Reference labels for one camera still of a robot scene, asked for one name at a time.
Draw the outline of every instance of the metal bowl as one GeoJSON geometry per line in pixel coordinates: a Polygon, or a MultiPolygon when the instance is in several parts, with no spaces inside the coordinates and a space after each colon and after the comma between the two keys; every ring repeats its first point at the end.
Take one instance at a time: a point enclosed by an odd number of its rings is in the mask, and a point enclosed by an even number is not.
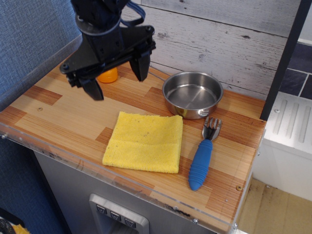
{"type": "Polygon", "coordinates": [[[211,114],[223,96],[221,83],[201,72],[180,72],[162,86],[166,106],[174,115],[198,119],[211,114]]]}

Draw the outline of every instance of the button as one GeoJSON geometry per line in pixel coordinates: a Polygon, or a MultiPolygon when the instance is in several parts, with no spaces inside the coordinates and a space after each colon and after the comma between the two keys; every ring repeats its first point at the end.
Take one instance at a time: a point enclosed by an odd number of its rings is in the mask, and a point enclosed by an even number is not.
{"type": "Polygon", "coordinates": [[[106,209],[104,207],[99,206],[99,205],[97,205],[97,211],[103,215],[107,214],[106,209]]]}
{"type": "Polygon", "coordinates": [[[136,223],[134,223],[133,221],[125,218],[125,224],[131,228],[136,228],[136,223]]]}
{"type": "Polygon", "coordinates": [[[117,221],[121,221],[121,217],[120,215],[114,213],[111,211],[111,217],[114,219],[114,220],[117,220],[117,221]]]}

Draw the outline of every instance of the blue fork handle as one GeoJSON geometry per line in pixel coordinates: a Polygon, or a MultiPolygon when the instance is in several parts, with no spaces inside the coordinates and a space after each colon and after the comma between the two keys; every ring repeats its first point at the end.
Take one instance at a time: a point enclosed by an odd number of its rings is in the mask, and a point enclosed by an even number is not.
{"type": "Polygon", "coordinates": [[[212,150],[213,144],[208,139],[198,146],[189,173],[189,184],[193,191],[199,189],[206,179],[212,150]]]}

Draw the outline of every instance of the black frame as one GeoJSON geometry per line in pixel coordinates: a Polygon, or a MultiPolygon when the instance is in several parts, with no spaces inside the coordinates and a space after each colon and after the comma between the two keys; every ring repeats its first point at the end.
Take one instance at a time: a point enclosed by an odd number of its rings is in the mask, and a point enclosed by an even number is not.
{"type": "Polygon", "coordinates": [[[288,64],[291,60],[293,51],[296,47],[296,44],[298,42],[302,27],[304,25],[304,22],[306,20],[306,17],[308,15],[310,6],[311,6],[312,0],[302,0],[296,17],[293,21],[292,29],[289,33],[289,37],[287,39],[284,52],[282,54],[282,58],[279,62],[279,65],[277,67],[273,82],[271,84],[271,88],[269,90],[265,105],[262,109],[262,113],[260,116],[260,119],[267,121],[269,118],[269,115],[271,113],[272,107],[274,105],[276,96],[279,91],[279,87],[281,86],[282,80],[284,78],[286,69],[288,67],[288,64]]]}

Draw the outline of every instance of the yellow towel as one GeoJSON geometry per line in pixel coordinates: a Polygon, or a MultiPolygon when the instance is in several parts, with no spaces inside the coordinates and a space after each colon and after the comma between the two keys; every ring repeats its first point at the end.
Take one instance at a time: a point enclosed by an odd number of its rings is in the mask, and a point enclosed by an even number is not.
{"type": "Polygon", "coordinates": [[[120,112],[103,165],[149,172],[178,173],[183,121],[120,112]]]}

